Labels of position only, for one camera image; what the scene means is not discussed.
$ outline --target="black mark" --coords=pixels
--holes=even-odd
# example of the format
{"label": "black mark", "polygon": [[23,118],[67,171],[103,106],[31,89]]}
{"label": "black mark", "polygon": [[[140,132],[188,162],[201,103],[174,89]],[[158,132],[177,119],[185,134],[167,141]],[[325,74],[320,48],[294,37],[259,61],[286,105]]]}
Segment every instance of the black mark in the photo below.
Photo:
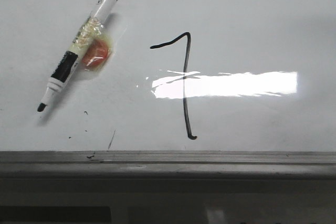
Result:
{"label": "black mark", "polygon": [[[155,48],[160,48],[160,47],[164,47],[164,46],[168,46],[171,44],[174,44],[175,42],[177,42],[178,40],[180,40],[181,38],[183,38],[184,36],[187,36],[187,47],[186,47],[186,51],[185,51],[185,59],[184,59],[184,66],[183,66],[183,72],[186,73],[187,72],[187,67],[188,67],[188,61],[189,61],[189,52],[190,52],[190,45],[191,45],[191,35],[189,32],[185,32],[181,35],[179,35],[177,38],[173,39],[172,41],[166,42],[166,43],[162,43],[159,45],[155,45],[155,46],[151,46],[151,49],[155,49]],[[187,97],[185,97],[185,79],[187,79],[187,76],[184,75],[183,77],[183,112],[184,112],[184,121],[185,121],[185,125],[187,128],[187,134],[188,137],[192,140],[195,140],[197,138],[197,136],[193,136],[192,132],[191,132],[191,127],[190,127],[190,121],[189,121],[189,114],[188,114],[188,104],[187,104]]]}
{"label": "black mark", "polygon": [[94,152],[91,156],[86,156],[88,159],[92,159],[95,156],[96,152]]}
{"label": "black mark", "polygon": [[111,144],[112,144],[112,141],[113,141],[113,139],[114,139],[114,135],[116,134],[116,130],[114,130],[114,133],[113,133],[113,136],[112,136],[112,139],[111,139],[111,142],[110,142],[110,144],[109,144],[109,147],[108,147],[108,150],[110,149],[110,147],[111,147]]}

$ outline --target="handwritten number 7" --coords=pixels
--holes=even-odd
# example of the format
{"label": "handwritten number 7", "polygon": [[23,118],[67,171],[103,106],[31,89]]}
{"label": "handwritten number 7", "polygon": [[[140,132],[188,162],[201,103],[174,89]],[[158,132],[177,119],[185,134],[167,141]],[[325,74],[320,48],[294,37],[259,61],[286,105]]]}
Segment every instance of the handwritten number 7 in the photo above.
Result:
{"label": "handwritten number 7", "polygon": [[184,112],[184,121],[185,121],[185,126],[186,126],[186,129],[187,129],[188,137],[192,140],[195,140],[197,138],[197,136],[193,136],[193,134],[191,132],[189,114],[188,114],[188,103],[187,103],[187,97],[185,96],[185,80],[187,79],[187,76],[185,74],[187,73],[187,67],[188,67],[188,61],[189,61],[191,35],[190,35],[189,32],[185,32],[185,33],[179,35],[177,38],[173,39],[172,41],[165,42],[165,43],[155,45],[155,46],[151,46],[150,48],[155,49],[155,48],[160,48],[160,47],[164,47],[164,46],[174,44],[175,42],[177,42],[178,40],[180,40],[184,36],[187,37],[187,47],[186,47],[186,51],[185,51],[184,66],[183,66],[183,72],[184,72],[184,76],[183,76],[183,112]]}

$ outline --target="marker label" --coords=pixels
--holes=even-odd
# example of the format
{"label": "marker label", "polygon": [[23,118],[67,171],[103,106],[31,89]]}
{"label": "marker label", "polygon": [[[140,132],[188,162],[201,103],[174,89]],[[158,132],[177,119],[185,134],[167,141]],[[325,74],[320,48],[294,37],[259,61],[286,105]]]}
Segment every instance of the marker label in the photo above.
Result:
{"label": "marker label", "polygon": [[58,64],[57,69],[51,75],[51,77],[61,82],[65,82],[68,76],[70,75],[71,68],[74,65],[77,58],[78,58],[77,54],[70,52],[70,51],[66,51],[61,62]]}

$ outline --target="black marker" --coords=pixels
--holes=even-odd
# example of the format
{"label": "black marker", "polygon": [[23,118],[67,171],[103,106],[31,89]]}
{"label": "black marker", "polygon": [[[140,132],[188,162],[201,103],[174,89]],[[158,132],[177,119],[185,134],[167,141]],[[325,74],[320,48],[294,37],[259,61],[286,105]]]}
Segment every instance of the black marker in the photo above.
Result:
{"label": "black marker", "polygon": [[117,0],[98,0],[89,18],[79,29],[68,51],[66,51],[55,72],[49,78],[47,90],[37,109],[38,112],[43,111],[53,100],[54,95],[57,92],[61,92],[67,84],[95,36],[100,34],[102,24],[106,21],[116,2]]}

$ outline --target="white surface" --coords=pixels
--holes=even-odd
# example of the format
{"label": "white surface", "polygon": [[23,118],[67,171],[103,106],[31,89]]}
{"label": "white surface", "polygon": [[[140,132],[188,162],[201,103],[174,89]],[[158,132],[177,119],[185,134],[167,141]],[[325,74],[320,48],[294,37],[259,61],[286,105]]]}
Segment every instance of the white surface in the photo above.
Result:
{"label": "white surface", "polygon": [[[115,131],[110,150],[336,151],[335,0],[118,0],[113,58],[98,74],[74,76],[55,106],[38,113],[96,1],[0,0],[0,150],[107,150]],[[188,95],[194,141],[182,100],[156,98],[152,87],[181,80],[186,39],[149,47],[185,31],[188,72],[255,77],[245,87],[239,79],[229,96]],[[295,74],[297,83],[290,92],[279,79],[279,89],[265,78],[259,85],[272,72]]]}

